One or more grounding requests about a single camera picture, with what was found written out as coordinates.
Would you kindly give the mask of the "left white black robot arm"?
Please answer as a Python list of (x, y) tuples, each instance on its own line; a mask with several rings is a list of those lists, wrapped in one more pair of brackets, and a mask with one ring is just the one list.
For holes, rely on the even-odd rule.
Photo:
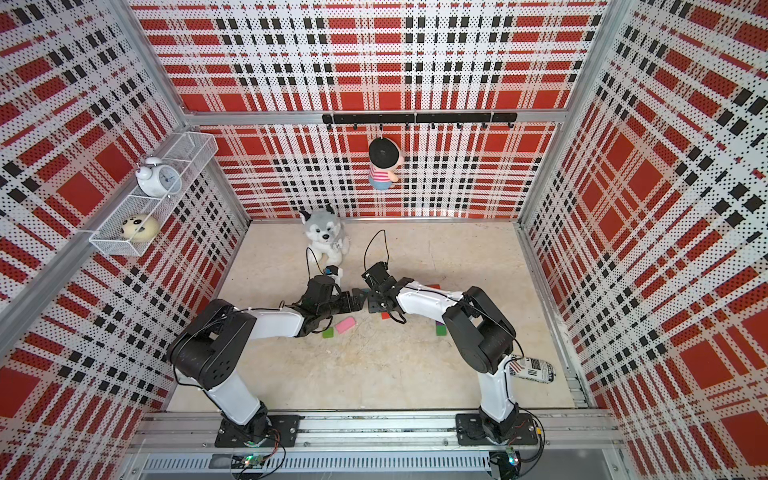
[(181, 385), (202, 390), (224, 419), (248, 435), (259, 435), (267, 428), (266, 406), (237, 372), (248, 342), (320, 332), (323, 321), (358, 312), (365, 300), (363, 290), (343, 291), (326, 275), (311, 278), (298, 301), (278, 308), (239, 309), (214, 299), (173, 341), (168, 360)]

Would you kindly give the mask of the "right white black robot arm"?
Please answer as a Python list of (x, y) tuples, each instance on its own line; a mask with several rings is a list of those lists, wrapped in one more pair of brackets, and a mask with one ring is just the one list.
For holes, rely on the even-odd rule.
[(516, 416), (507, 367), (517, 335), (484, 290), (472, 286), (450, 292), (407, 277), (397, 280), (383, 261), (369, 267), (362, 278), (374, 303), (385, 307), (392, 319), (403, 322), (408, 315), (418, 315), (446, 326), (460, 356), (478, 374), (479, 411), (490, 424), (501, 427)]

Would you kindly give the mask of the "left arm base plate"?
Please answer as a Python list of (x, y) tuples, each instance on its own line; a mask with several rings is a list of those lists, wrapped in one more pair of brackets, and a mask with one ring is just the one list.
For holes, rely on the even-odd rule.
[(290, 448), (295, 445), (299, 415), (257, 414), (245, 425), (239, 425), (225, 415), (214, 442), (217, 448), (274, 447)]

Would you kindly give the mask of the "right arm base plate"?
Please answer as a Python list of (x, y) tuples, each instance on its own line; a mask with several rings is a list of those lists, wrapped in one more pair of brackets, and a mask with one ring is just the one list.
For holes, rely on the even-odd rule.
[(538, 444), (534, 419), (528, 413), (512, 413), (503, 422), (497, 422), (484, 413), (457, 414), (455, 423), (461, 446)]

